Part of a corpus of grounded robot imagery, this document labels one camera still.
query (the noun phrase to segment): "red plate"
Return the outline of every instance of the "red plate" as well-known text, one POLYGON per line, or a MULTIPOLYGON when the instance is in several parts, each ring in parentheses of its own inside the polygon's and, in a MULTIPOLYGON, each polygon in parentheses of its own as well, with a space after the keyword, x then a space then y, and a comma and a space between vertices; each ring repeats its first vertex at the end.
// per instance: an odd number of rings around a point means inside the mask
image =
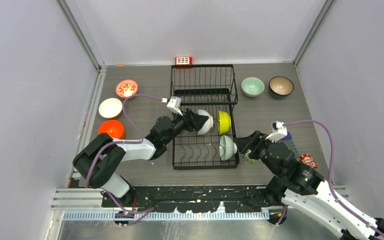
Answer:
POLYGON ((138 84, 131 79, 121 81, 115 88, 117 95, 122 98, 128 98, 132 95, 135 95, 137 91, 138 84))

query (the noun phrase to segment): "red bowl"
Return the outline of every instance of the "red bowl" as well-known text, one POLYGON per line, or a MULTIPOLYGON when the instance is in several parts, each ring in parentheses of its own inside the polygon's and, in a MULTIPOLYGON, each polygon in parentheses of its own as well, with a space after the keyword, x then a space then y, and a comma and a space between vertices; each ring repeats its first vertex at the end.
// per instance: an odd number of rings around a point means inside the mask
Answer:
POLYGON ((126 132, 123 123, 117 120, 108 120, 99 127, 98 134, 107 133, 111 138, 124 139, 126 132))
POLYGON ((123 80, 115 87, 115 92, 119 97, 128 98, 138 92, 138 84, 131 79, 123 80))

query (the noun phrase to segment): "metal floor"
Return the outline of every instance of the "metal floor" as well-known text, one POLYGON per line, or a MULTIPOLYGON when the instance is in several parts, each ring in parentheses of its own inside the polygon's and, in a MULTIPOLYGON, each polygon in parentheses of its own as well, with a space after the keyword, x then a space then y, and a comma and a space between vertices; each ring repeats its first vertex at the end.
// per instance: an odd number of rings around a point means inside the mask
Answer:
MULTIPOLYGON (((276 120, 290 123, 311 119, 301 83, 292 63, 235 64, 234 71, 238 89, 238 103, 233 110, 237 137, 248 136, 255 130, 271 133, 271 122, 276 120), (275 76, 287 77, 294 84, 294 92, 286 99, 274 99, 268 94, 269 81, 275 76), (247 77, 257 77, 264 82, 266 90, 262 95, 250 98, 243 94, 241 82, 247 77)), ((99 103, 108 98, 118 98, 115 88, 125 79, 135 80, 139 85, 138 93, 140 94, 169 98, 170 75, 171 66, 169 65, 109 67, 99 103)), ((158 117, 171 116, 171 112, 164 103, 144 97, 130 99, 123 109, 145 135, 158 117)), ((98 128, 105 120, 98 113, 96 114, 91 139, 98 135, 98 128)), ((124 124, 125 139, 140 138, 124 115, 117 120, 124 124)), ((318 164, 317 171, 326 178, 328 167, 313 124, 294 125, 288 128, 288 132, 291 133, 298 152, 311 154, 318 164)), ((123 162, 116 173, 135 186, 264 185, 268 184, 273 176, 262 162, 249 163, 244 159, 240 160, 239 166, 235 169, 174 170, 172 145, 169 144, 167 148, 168 151, 157 160, 123 162)))

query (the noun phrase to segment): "light green bowl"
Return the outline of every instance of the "light green bowl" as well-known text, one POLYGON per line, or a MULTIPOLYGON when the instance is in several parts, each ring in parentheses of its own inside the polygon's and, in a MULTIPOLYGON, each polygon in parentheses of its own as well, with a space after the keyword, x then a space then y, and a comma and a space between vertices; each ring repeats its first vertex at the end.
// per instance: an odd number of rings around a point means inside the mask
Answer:
POLYGON ((256 77, 247 77, 242 81, 240 85, 242 91, 248 97, 257 97, 264 91, 264 83, 256 77))
POLYGON ((226 135, 223 135, 220 137, 218 154, 220 154, 220 159, 222 161, 227 161, 231 159, 237 151, 238 151, 238 147, 230 137, 226 135))

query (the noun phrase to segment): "black wire dish rack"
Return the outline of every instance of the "black wire dish rack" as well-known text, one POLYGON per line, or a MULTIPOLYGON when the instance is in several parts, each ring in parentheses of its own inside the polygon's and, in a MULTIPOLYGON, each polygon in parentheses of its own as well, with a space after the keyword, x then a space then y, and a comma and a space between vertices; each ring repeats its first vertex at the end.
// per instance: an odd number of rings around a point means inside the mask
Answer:
POLYGON ((233 116, 238 103, 235 71, 231 64, 172 65, 170 96, 181 98, 180 109, 195 113, 207 111, 213 118, 213 128, 204 135, 183 131, 173 140, 172 164, 175 170, 233 169, 239 164, 239 154, 222 161, 219 155, 217 113, 227 112, 231 128, 224 135, 236 137, 233 116))

